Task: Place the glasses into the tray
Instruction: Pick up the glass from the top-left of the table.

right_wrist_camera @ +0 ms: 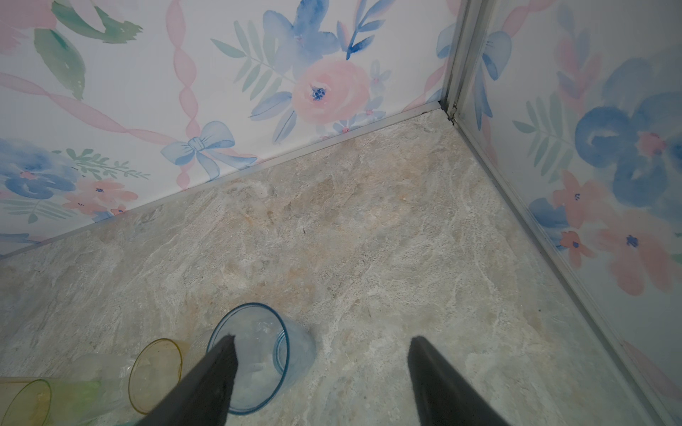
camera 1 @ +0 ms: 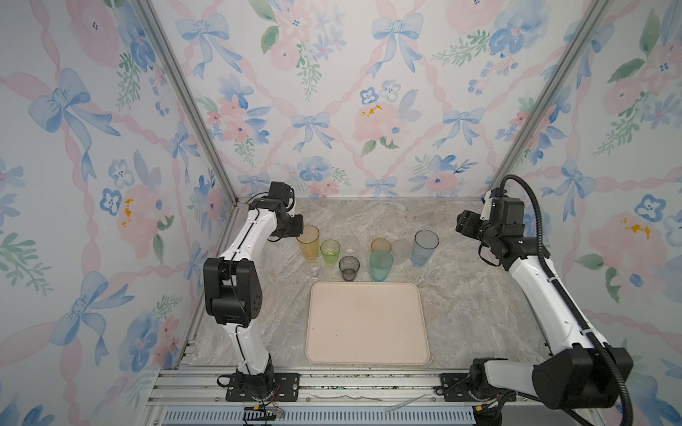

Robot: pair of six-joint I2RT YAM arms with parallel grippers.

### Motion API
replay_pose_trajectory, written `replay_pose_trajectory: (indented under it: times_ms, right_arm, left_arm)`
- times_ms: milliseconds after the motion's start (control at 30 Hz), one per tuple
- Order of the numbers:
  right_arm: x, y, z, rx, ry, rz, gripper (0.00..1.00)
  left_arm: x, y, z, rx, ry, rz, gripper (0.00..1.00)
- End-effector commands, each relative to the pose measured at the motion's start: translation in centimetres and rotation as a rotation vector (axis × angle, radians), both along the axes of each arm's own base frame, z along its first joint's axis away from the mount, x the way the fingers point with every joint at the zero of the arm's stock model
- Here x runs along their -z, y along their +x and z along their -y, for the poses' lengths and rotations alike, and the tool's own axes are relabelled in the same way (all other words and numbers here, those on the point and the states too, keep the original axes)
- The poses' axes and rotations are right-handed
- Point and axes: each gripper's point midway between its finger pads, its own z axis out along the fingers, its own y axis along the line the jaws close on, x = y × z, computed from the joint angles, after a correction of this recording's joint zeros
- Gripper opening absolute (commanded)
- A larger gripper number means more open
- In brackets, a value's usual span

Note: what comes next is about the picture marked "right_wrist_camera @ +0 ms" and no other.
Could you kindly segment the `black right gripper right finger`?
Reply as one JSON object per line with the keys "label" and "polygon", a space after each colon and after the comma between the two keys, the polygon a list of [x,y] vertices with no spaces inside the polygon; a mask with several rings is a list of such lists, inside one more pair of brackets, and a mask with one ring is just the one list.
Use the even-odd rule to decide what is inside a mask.
{"label": "black right gripper right finger", "polygon": [[408,370],[422,425],[508,424],[425,337],[411,339]]}

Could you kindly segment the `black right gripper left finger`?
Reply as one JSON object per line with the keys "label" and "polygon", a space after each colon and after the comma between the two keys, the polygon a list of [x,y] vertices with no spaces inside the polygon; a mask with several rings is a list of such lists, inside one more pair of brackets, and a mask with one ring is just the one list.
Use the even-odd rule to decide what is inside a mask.
{"label": "black right gripper left finger", "polygon": [[224,426],[237,369],[234,336],[226,335],[139,424]]}

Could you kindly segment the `tall blue plastic glass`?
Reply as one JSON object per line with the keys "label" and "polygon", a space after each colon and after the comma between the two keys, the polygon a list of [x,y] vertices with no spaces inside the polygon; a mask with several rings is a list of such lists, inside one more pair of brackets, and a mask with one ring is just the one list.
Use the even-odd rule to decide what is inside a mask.
{"label": "tall blue plastic glass", "polygon": [[250,415],[299,381],[314,364],[316,346],[301,325],[262,303],[232,309],[214,328],[207,349],[232,335],[238,369],[231,415]]}

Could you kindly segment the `small green glass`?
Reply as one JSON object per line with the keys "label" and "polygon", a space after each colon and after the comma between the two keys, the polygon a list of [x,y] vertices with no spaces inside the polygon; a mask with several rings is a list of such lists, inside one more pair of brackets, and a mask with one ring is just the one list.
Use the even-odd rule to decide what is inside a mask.
{"label": "small green glass", "polygon": [[1,424],[90,425],[126,400],[124,385],[118,379],[3,377]]}

